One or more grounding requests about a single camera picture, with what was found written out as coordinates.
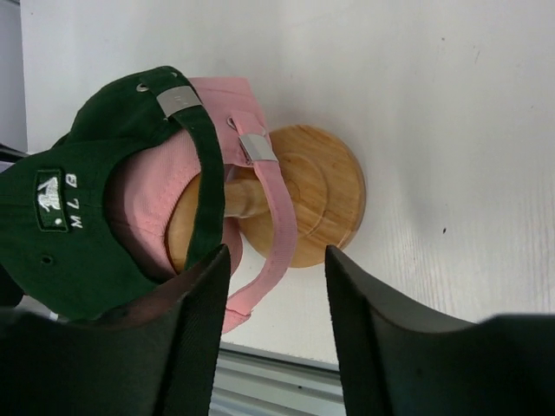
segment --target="white surface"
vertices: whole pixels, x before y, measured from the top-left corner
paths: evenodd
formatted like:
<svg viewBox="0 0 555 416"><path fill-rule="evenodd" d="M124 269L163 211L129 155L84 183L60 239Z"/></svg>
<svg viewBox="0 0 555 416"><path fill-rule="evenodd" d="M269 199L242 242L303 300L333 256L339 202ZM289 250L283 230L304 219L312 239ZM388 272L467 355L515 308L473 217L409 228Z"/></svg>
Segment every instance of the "white surface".
<svg viewBox="0 0 555 416"><path fill-rule="evenodd" d="M246 76L272 128L323 127L360 158L367 213L346 251L364 269L468 320L555 310L554 2L22 7L30 150L116 77L161 64ZM247 250L232 287L261 265ZM224 339L334 362L323 266L291 270Z"/></svg>
<svg viewBox="0 0 555 416"><path fill-rule="evenodd" d="M19 7L0 0L0 143L27 150Z"/></svg>

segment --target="green baseball cap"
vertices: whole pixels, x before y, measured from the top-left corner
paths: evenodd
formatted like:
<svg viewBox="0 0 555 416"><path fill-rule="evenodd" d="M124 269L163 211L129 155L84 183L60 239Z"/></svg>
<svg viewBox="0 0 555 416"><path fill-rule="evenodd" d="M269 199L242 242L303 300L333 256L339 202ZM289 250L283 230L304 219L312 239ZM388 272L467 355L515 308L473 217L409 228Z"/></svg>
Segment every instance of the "green baseball cap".
<svg viewBox="0 0 555 416"><path fill-rule="evenodd" d="M189 269L222 240L224 163L215 127L183 74L160 67L93 95L68 134L0 173L0 264L29 296L70 320L95 319L161 283L116 240L105 190L129 156L185 128L200 162Z"/></svg>

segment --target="embroidered logo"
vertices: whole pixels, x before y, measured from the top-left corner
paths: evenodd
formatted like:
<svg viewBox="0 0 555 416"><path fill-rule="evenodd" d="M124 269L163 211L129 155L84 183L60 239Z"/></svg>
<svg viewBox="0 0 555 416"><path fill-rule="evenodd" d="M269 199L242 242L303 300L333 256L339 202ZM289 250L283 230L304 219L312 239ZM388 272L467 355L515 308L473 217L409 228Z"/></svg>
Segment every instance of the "embroidered logo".
<svg viewBox="0 0 555 416"><path fill-rule="evenodd" d="M60 169L42 169L36 174L35 184L36 219L41 231L67 232L69 227L83 228L81 216L76 215L79 199L66 201L63 192L67 186L77 189L77 177L73 173L63 176Z"/></svg>
<svg viewBox="0 0 555 416"><path fill-rule="evenodd" d="M58 178L53 176L46 182L40 184L37 188L38 191L44 190L44 193L39 193L37 197L38 204L50 212L50 208L60 211L60 189L58 185Z"/></svg>

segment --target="strap buckle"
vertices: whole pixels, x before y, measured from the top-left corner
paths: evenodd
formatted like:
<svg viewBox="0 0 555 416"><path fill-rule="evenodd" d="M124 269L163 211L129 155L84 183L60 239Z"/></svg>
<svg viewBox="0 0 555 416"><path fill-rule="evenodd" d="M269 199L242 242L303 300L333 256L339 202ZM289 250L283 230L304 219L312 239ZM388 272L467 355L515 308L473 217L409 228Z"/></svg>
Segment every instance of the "strap buckle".
<svg viewBox="0 0 555 416"><path fill-rule="evenodd" d="M171 115L191 107L202 106L200 98L191 87L181 86L170 88L156 97L162 111L169 118Z"/></svg>
<svg viewBox="0 0 555 416"><path fill-rule="evenodd" d="M271 146L264 136L254 133L241 134L239 142L250 162L260 160L278 161L276 154L271 150Z"/></svg>

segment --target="pink baseball cap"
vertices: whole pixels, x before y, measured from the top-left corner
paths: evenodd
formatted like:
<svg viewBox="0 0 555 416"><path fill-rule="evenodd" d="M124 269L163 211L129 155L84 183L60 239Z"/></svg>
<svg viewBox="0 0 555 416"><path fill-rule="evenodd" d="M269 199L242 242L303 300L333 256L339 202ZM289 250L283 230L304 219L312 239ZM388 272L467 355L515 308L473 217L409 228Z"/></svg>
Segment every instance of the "pink baseball cap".
<svg viewBox="0 0 555 416"><path fill-rule="evenodd" d="M248 81L244 78L189 78L189 81L216 128L227 177L233 166L253 168L269 200L274 221L274 242L263 270L228 300L224 323L227 332L245 322L252 308L283 277L294 254L297 223L278 160L271 150L264 115ZM165 233L181 194L198 174L199 158L191 136L184 129L163 144L131 156L111 178L106 194L108 222L135 261L153 276L163 279L177 276L167 252ZM229 247L234 273L243 253L234 218L224 219L222 243Z"/></svg>

